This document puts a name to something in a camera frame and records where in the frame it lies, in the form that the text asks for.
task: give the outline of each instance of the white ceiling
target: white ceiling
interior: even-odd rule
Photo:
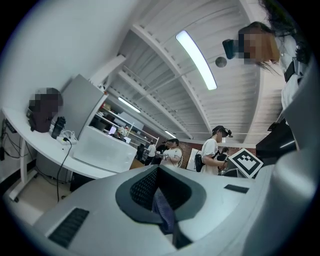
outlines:
[[[120,47],[126,61],[109,92],[123,96],[178,139],[206,140],[211,129],[223,125],[234,135],[227,142],[257,144],[281,112],[281,89],[268,87],[274,74],[264,75],[242,59],[228,60],[224,68],[215,64],[217,57],[226,57],[222,41],[235,38],[250,23],[250,8],[241,2],[152,0]],[[181,30],[201,50],[216,90],[207,89],[176,40]]]

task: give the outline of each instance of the white desk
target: white desk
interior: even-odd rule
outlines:
[[[2,108],[5,118],[15,128],[17,133],[22,137],[21,155],[24,156],[27,152],[26,142],[30,144],[35,150],[40,152],[46,158],[54,163],[61,165],[64,161],[69,145],[62,145],[56,139],[53,139],[48,132],[40,133],[38,131],[31,131],[28,118],[24,112],[16,111],[10,108]],[[116,173],[101,169],[73,158],[73,149],[77,145],[72,145],[72,149],[63,163],[63,167],[80,175],[100,179],[115,175]],[[21,182],[9,194],[10,199],[16,200],[18,194],[23,190],[26,184],[37,174],[36,170],[32,170],[27,174],[27,163],[25,157],[20,158],[20,173]]]

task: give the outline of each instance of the gray floor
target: gray floor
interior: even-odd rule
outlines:
[[[19,194],[19,202],[9,199],[9,193],[15,184],[6,191],[3,200],[13,215],[33,225],[42,214],[55,207],[57,204],[57,187],[54,184],[56,182],[49,178],[46,179],[39,174],[37,178],[33,178]],[[69,187],[69,184],[59,184],[60,198],[70,194]]]

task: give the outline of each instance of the black backpack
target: black backpack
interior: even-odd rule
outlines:
[[[194,156],[194,166],[195,166],[196,172],[200,173],[201,169],[202,169],[202,166],[204,166],[205,164],[202,162],[201,154],[198,154],[198,152]],[[214,159],[219,153],[220,152],[218,150],[217,153],[215,153],[215,155],[213,157],[211,157],[211,158]]]

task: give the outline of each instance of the ceiling light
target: ceiling light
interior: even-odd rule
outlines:
[[[189,54],[190,58],[193,60],[208,89],[217,89],[216,81],[206,62],[205,57],[202,55],[196,43],[192,40],[187,31],[182,30],[179,34],[175,36],[175,38],[179,41],[182,47]]]
[[[138,113],[141,112],[139,109],[137,109],[136,107],[131,105],[129,102],[125,101],[123,98],[119,97],[118,100],[121,101],[122,103],[126,104],[128,107],[132,108],[134,111],[137,111]]]
[[[174,136],[172,133],[168,132],[167,130],[165,130],[164,132],[169,134],[171,137],[174,137],[175,139],[177,138],[176,136]]]
[[[295,142],[294,140],[293,140],[293,141],[290,141],[290,142],[288,142],[287,144],[282,145],[282,146],[280,147],[280,149],[283,148],[283,147],[285,147],[285,146],[288,146],[288,145],[290,145],[290,144],[292,144],[292,143],[294,143],[294,142]]]

